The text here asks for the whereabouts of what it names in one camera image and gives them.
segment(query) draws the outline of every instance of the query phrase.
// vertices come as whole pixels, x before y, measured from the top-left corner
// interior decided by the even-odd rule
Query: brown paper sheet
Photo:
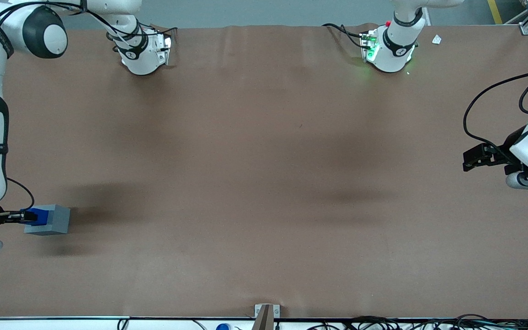
[[[461,166],[465,108],[528,72],[528,36],[419,40],[396,74],[324,27],[180,30],[148,77],[100,31],[15,55],[8,175],[73,218],[67,236],[0,228],[0,315],[528,318],[528,192]],[[524,125],[527,84],[484,96],[473,132]]]

